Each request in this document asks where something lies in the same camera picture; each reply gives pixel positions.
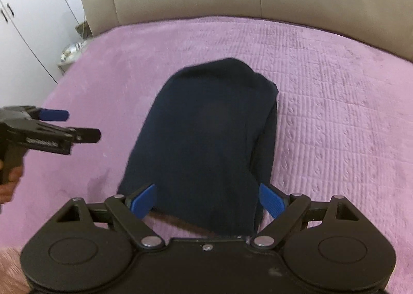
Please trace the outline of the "person's left hand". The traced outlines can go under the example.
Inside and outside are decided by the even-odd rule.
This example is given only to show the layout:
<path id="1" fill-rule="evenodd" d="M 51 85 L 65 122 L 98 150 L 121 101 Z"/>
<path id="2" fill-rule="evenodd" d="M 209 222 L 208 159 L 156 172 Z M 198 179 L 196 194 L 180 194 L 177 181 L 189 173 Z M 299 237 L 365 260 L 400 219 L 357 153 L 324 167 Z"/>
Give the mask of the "person's left hand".
<path id="1" fill-rule="evenodd" d="M 24 174 L 24 166 L 14 167 L 0 188 L 0 203 L 3 205 L 13 199 L 13 195 Z"/>

